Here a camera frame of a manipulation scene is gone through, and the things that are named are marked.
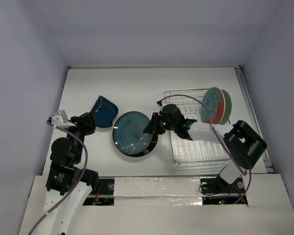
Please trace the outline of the beige plate with brown rim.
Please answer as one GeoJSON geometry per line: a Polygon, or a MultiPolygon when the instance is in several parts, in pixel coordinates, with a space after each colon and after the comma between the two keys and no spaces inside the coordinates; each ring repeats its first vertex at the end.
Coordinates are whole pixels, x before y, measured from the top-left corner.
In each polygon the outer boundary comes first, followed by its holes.
{"type": "Polygon", "coordinates": [[[158,135],[144,134],[137,143],[117,144],[117,148],[125,155],[130,157],[142,157],[149,154],[158,142],[158,135]]]}

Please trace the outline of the dark blue teardrop plate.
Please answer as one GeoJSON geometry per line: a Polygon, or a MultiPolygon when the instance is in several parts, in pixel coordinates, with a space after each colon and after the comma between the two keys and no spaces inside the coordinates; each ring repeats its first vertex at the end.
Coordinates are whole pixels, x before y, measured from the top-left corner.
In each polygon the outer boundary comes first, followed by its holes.
{"type": "Polygon", "coordinates": [[[118,107],[103,96],[99,96],[92,107],[93,117],[96,127],[109,128],[113,125],[113,120],[117,116],[118,107]]]}

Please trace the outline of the dark teal floral plate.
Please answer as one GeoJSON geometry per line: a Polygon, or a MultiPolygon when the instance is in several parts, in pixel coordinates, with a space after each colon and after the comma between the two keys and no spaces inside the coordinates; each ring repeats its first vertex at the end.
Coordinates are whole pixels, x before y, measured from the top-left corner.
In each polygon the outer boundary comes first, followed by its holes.
{"type": "Polygon", "coordinates": [[[144,133],[149,118],[137,111],[131,111],[118,118],[113,126],[112,138],[117,149],[130,157],[141,157],[149,153],[152,135],[144,133]]]}

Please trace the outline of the red and teal glazed plate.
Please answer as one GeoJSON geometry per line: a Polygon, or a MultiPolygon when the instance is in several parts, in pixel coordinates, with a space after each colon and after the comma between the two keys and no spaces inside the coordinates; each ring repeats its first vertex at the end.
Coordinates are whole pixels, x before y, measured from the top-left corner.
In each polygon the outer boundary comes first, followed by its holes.
{"type": "Polygon", "coordinates": [[[213,124],[221,124],[225,110],[225,99],[222,91],[217,87],[210,88],[205,93],[202,103],[209,109],[213,124]]]}

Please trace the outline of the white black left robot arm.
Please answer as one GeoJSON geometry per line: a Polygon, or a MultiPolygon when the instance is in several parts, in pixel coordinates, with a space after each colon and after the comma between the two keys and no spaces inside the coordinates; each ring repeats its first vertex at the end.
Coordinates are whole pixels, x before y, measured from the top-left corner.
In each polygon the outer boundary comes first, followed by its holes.
{"type": "Polygon", "coordinates": [[[87,196],[98,189],[98,173],[85,166],[77,167],[82,157],[88,160],[84,139],[96,130],[94,114],[68,118],[61,110],[48,118],[47,125],[67,135],[51,145],[43,214],[29,234],[67,235],[87,196]]]}

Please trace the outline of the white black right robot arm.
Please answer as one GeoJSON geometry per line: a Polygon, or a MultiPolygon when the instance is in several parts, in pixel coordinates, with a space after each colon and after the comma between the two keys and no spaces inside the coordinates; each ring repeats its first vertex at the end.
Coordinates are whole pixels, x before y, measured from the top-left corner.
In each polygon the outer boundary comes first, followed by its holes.
{"type": "Polygon", "coordinates": [[[267,148],[267,143],[245,121],[232,125],[209,124],[184,118],[174,104],[166,105],[153,113],[144,133],[161,135],[173,131],[184,140],[209,141],[221,144],[230,162],[211,183],[202,186],[207,194],[228,193],[235,181],[252,170],[267,148]]]}

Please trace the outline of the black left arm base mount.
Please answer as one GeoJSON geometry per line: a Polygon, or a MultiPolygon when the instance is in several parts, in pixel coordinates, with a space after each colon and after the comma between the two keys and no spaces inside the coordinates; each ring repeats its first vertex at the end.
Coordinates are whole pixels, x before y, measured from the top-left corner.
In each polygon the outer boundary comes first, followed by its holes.
{"type": "Polygon", "coordinates": [[[85,199],[84,206],[112,206],[114,205],[115,178],[99,178],[97,189],[93,190],[85,199]]]}

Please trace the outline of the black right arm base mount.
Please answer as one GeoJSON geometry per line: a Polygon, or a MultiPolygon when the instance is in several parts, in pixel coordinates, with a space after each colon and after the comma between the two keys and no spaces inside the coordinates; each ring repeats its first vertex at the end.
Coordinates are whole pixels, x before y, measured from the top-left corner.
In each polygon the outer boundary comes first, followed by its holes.
{"type": "Polygon", "coordinates": [[[201,178],[199,191],[204,195],[230,194],[234,191],[233,186],[221,178],[201,178]]]}

